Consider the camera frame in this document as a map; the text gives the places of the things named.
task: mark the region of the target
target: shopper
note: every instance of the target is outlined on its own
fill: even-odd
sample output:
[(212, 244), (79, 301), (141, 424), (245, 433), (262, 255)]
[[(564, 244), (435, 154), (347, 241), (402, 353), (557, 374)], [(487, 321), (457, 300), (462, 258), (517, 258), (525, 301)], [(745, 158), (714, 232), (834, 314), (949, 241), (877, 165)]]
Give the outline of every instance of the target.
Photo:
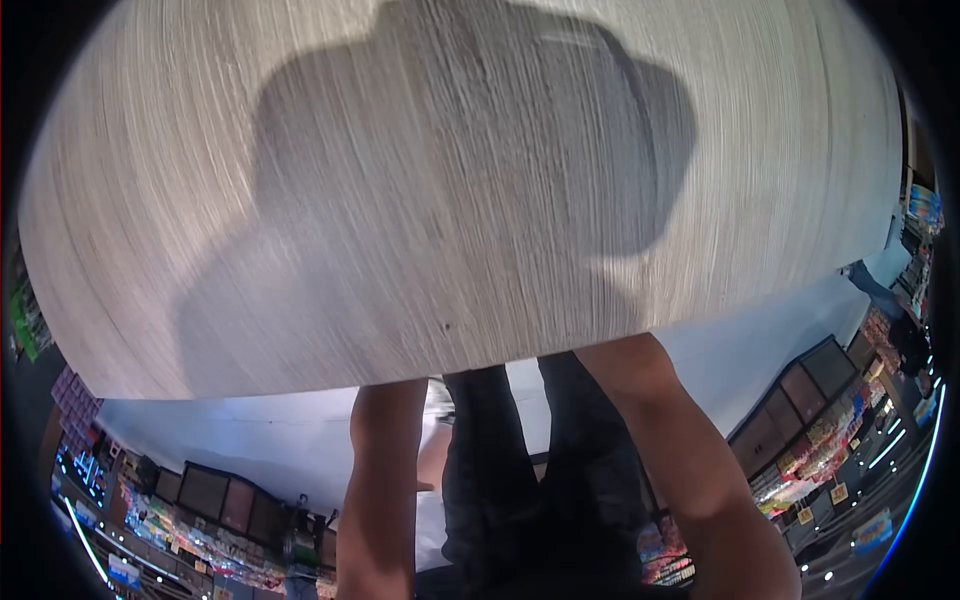
[[(756, 509), (723, 437), (650, 334), (540, 359), (551, 411), (538, 484), (503, 366), (445, 378), (456, 419), (444, 471), (451, 567), (423, 598), (651, 598), (639, 583), (643, 457), (697, 566), (693, 597), (800, 597), (780, 533)], [(414, 593), (417, 456), (426, 380), (363, 388), (337, 534), (340, 598)]]
[(848, 277), (858, 290), (870, 296), (870, 301), (890, 322), (887, 340), (900, 354), (900, 372), (916, 379), (921, 395), (929, 397), (933, 392), (926, 371), (930, 344), (920, 319), (901, 297), (876, 282), (862, 260), (851, 264)]

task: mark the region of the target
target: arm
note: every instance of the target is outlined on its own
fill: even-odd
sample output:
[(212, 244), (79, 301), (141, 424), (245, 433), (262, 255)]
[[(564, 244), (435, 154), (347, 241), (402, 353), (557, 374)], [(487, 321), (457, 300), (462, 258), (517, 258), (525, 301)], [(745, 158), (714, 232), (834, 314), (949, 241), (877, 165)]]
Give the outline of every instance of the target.
[(910, 320), (913, 321), (913, 324), (917, 326), (920, 331), (924, 330), (924, 324), (920, 322), (920, 318), (917, 316), (917, 313), (913, 312), (913, 306), (908, 304), (906, 300), (897, 296), (897, 304), (900, 305), (900, 308), (906, 311), (906, 314), (909, 315)]
[(581, 348), (623, 416), (697, 565), (694, 598), (800, 598), (780, 533), (754, 506), (727, 442), (684, 390), (653, 335)]
[(337, 531), (338, 598), (412, 598), (417, 451), (426, 379), (361, 388)]

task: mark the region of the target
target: price sign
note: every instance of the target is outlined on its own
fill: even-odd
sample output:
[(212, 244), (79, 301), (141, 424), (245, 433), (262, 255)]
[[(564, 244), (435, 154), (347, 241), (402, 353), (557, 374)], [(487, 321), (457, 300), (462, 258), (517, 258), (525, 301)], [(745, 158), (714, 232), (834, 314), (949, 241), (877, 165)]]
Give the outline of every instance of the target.
[(847, 493), (846, 483), (842, 483), (836, 488), (830, 490), (830, 502), (832, 502), (834, 506), (840, 504), (849, 497), (850, 495)]
[(806, 507), (802, 511), (797, 513), (797, 520), (801, 525), (806, 525), (813, 520), (813, 511), (810, 510), (810, 507)]

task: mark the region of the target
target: dark pants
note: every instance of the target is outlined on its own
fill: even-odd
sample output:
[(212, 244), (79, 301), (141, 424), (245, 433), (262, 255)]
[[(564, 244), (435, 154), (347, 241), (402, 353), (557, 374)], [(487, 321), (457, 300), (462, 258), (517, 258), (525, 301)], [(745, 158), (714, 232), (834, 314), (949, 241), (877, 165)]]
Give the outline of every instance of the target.
[(573, 352), (539, 363), (552, 419), (539, 484), (506, 369), (444, 378), (456, 421), (443, 552), (466, 596), (547, 566), (639, 572), (636, 541), (648, 515), (627, 427)]

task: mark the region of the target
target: store aisle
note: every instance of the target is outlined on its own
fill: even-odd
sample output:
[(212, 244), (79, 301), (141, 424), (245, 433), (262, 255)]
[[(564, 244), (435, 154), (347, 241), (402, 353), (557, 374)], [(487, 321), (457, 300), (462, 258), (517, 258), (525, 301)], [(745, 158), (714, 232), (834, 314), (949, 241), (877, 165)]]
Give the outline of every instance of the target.
[[(690, 394), (724, 435), (782, 367), (829, 334), (850, 341), (869, 301), (844, 277), (776, 295), (718, 319), (655, 332)], [(535, 360), (507, 366), (527, 449), (548, 449), (550, 413)], [(355, 389), (214, 400), (107, 400), (97, 421), (159, 465), (234, 472), (279, 498), (338, 508), (352, 465)]]

